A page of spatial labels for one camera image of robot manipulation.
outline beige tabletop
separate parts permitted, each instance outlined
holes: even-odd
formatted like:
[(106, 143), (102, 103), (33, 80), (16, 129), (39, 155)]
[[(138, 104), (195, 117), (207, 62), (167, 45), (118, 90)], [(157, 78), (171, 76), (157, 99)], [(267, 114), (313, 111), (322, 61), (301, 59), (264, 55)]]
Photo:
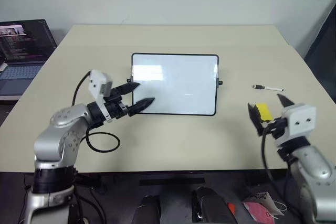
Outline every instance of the beige tabletop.
[[(139, 114), (113, 120), (98, 130), (116, 134), (121, 147), (115, 152), (101, 154), (83, 143), (76, 162), (78, 171), (260, 169), (261, 139), (249, 119), (247, 103), (266, 102), (273, 116), (280, 115), (281, 105), (276, 92), (252, 89), (251, 85), (256, 83), (283, 87), (283, 94), (293, 101), (315, 105), (317, 127), (309, 141), (336, 163), (336, 131), (333, 128), (336, 106), (305, 62), (284, 41), (279, 41), (278, 45), (233, 43), (232, 46), (192, 47), (71, 46), (67, 37), (64, 42), (42, 67), (0, 128), (1, 171), (32, 172), (36, 137), (47, 127), (55, 111), (71, 104), (81, 77), (89, 69), (99, 69), (113, 78), (115, 86), (124, 84), (130, 77), (134, 52), (217, 54), (219, 78), (223, 81), (217, 93), (217, 112), (214, 116)], [(92, 102), (87, 86), (84, 82), (78, 93), (78, 103)], [(131, 104), (131, 95), (124, 96), (123, 101)], [(104, 136), (92, 137), (92, 142), (105, 149), (115, 144)], [(266, 153), (271, 168), (285, 167), (271, 137)]]

